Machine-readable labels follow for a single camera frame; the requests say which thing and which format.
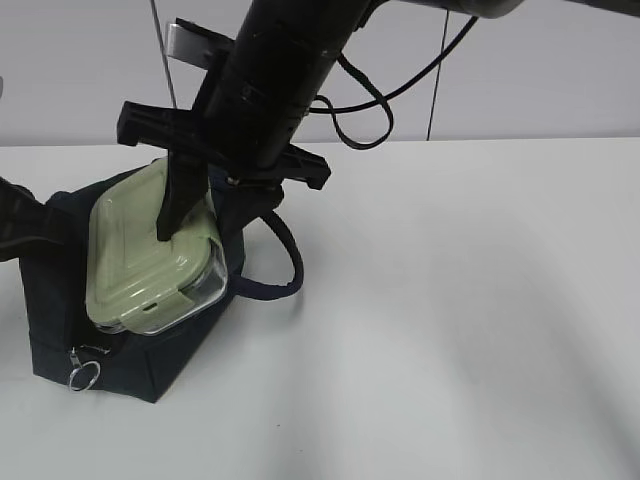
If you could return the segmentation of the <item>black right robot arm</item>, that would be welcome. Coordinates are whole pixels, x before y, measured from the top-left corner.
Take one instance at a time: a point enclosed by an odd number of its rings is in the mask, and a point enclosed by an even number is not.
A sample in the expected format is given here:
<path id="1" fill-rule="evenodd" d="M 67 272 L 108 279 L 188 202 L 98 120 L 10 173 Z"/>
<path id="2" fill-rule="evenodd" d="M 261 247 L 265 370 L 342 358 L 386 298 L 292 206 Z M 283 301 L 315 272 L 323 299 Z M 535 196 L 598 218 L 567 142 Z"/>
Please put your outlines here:
<path id="1" fill-rule="evenodd" d="M 291 140 L 308 114 L 339 117 L 340 109 L 320 92 L 335 66 L 370 94 L 372 106 L 388 107 L 390 96 L 343 53 L 376 8 L 374 1 L 255 1 L 235 37 L 187 25 L 196 40 L 190 54 L 201 56 L 206 69 L 192 107 L 126 102 L 117 122 L 120 144 L 168 152 L 155 220 L 159 240 L 170 239 L 204 197 L 210 167 L 231 184 L 218 216 L 225 237 L 274 210 L 285 180 L 323 188 L 328 164 Z"/>

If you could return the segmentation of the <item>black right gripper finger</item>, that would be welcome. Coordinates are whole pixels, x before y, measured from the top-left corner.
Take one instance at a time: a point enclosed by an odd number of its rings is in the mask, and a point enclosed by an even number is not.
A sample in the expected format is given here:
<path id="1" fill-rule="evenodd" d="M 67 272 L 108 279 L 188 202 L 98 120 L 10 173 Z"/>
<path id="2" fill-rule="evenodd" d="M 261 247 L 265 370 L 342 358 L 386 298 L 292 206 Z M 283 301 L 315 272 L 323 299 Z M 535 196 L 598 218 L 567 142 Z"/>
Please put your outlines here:
<path id="1" fill-rule="evenodd" d="M 170 151 L 164 196 L 156 219 L 157 239 L 169 241 L 193 207 L 208 191 L 208 170 L 204 160 Z"/>
<path id="2" fill-rule="evenodd" d="M 284 199 L 280 183 L 219 182 L 219 233 L 222 243 L 231 242 L 249 223 L 273 211 Z"/>

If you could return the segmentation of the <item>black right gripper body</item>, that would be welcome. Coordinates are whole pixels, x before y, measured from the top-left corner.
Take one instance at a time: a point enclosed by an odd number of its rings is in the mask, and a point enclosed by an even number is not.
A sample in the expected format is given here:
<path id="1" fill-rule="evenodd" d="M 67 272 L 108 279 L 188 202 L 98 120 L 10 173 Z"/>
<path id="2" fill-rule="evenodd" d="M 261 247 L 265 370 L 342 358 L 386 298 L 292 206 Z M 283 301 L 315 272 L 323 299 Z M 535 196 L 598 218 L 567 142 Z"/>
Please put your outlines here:
<path id="1" fill-rule="evenodd" d="M 324 187 L 331 170 L 323 157 L 291 143 L 319 87 L 264 97 L 245 85 L 218 87 L 203 109 L 174 109 L 126 101 L 117 142 L 146 144 L 192 155 L 239 179 L 291 179 Z"/>

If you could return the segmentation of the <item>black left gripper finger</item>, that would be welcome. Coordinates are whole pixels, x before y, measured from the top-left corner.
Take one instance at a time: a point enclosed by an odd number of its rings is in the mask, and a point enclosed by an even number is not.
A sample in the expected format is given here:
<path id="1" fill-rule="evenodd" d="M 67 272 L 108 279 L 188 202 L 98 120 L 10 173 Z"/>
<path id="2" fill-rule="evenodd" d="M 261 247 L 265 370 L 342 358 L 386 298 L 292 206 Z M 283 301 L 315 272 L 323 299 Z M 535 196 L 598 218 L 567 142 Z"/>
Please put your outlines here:
<path id="1" fill-rule="evenodd" d="M 68 215 L 39 202 L 25 187 L 1 178 L 1 261 L 64 247 Z"/>

